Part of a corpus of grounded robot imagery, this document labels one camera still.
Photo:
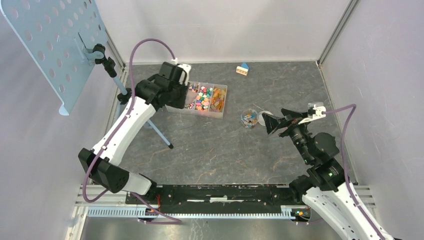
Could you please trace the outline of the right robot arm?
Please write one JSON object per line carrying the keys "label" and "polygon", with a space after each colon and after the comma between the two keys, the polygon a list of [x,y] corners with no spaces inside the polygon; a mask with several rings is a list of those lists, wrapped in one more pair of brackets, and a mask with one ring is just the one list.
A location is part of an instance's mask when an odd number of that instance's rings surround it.
{"label": "right robot arm", "polygon": [[283,117],[262,113],[269,135],[283,129],[279,137],[289,137],[306,165],[311,167],[307,175],[301,175],[289,184],[289,199],[295,204],[306,204],[343,240],[392,240],[367,209],[350,181],[346,168],[348,163],[343,147],[336,146],[335,137],[326,132],[312,136],[308,125],[349,109],[350,119],[355,104],[327,110],[325,106],[312,103],[306,112],[281,109]]}

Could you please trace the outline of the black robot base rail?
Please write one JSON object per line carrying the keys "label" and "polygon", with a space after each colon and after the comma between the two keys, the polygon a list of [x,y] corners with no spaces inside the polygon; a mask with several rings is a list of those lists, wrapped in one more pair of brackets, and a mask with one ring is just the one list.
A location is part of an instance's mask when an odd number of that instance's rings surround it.
{"label": "black robot base rail", "polygon": [[287,184],[164,184],[142,196],[164,214],[280,214],[306,216],[312,208]]}

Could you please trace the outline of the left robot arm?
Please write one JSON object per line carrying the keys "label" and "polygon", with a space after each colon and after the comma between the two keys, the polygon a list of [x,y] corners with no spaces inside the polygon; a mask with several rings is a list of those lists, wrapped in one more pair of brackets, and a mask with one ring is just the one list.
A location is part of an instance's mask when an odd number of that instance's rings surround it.
{"label": "left robot arm", "polygon": [[152,187],[152,180],[119,165],[136,134],[160,108],[165,105],[184,107],[191,69],[189,64],[164,62],[159,73],[135,85],[124,112],[112,128],[94,147],[82,148],[78,154],[86,173],[84,190],[91,179],[111,193],[137,193],[145,204],[156,200],[157,190]]}

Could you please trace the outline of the round jar lid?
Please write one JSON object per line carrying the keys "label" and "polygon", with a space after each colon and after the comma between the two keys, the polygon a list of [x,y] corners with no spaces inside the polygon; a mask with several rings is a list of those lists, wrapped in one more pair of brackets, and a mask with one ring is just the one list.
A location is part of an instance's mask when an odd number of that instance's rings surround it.
{"label": "round jar lid", "polygon": [[261,126],[265,127],[265,126],[266,126],[266,123],[265,123],[265,120],[264,120],[263,114],[273,115],[273,113],[272,113],[272,112],[270,112],[270,111],[267,111],[267,110],[262,110],[262,111],[260,111],[260,112],[258,113],[258,116],[257,116],[258,123],[259,123]]}

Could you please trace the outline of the clear round plastic jar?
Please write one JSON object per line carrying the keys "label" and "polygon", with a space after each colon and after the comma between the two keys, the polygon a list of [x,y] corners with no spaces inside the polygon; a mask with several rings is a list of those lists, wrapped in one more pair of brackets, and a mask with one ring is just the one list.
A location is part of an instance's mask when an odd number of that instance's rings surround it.
{"label": "clear round plastic jar", "polygon": [[247,109],[240,115],[240,120],[245,128],[251,129],[258,123],[258,112],[254,109]]}

